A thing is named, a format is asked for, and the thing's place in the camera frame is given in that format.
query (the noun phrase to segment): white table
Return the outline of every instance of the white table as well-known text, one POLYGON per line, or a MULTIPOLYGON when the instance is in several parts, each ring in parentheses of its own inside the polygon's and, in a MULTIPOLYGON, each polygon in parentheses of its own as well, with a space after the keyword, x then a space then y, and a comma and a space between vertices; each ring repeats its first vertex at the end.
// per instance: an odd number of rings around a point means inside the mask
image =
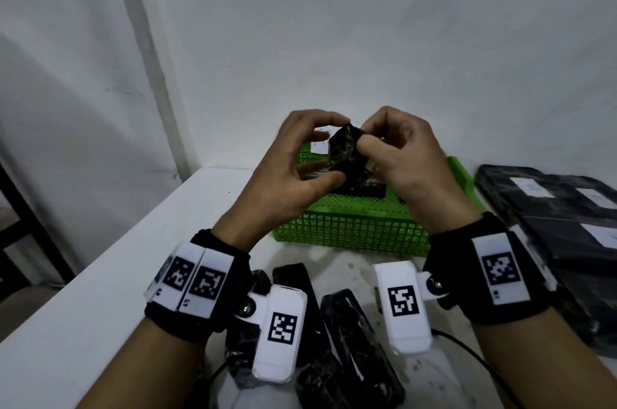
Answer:
MULTIPOLYGON (((2 409, 73 408, 143 316, 143 291, 181 240, 208 228, 231 206, 250 171, 203 168, 0 344, 2 409)), ((449 341, 436 339, 419 357, 391 354, 377 312, 371 264, 396 257, 300 244, 266 237, 251 253, 251 268, 303 262, 318 300, 350 288, 358 298, 407 391, 405 407, 501 407, 486 371, 449 341)), ((428 304, 431 326, 478 350, 458 310, 428 304)), ((207 355, 223 361, 224 334, 212 337, 207 355)), ((239 393, 229 375, 217 382, 221 409, 299 407, 292 385, 239 393)))

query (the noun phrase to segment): green mesh basket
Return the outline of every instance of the green mesh basket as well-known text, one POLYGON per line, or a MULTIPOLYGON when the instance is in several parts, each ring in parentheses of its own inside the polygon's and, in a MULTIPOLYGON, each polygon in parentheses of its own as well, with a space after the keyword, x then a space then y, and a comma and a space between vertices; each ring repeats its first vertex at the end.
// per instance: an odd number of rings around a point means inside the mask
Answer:
MULTIPOLYGON (((313 154, 305 144, 299 162, 327 158, 313 154)), ((473 178, 456 157, 448 165, 465 194, 482 210, 474 192, 473 178)), ((373 250, 400 255, 426 256, 428 234, 409 215, 390 187, 383 199, 329 194, 312 204, 304 214, 273 231, 278 242, 300 242, 351 250, 373 250)))

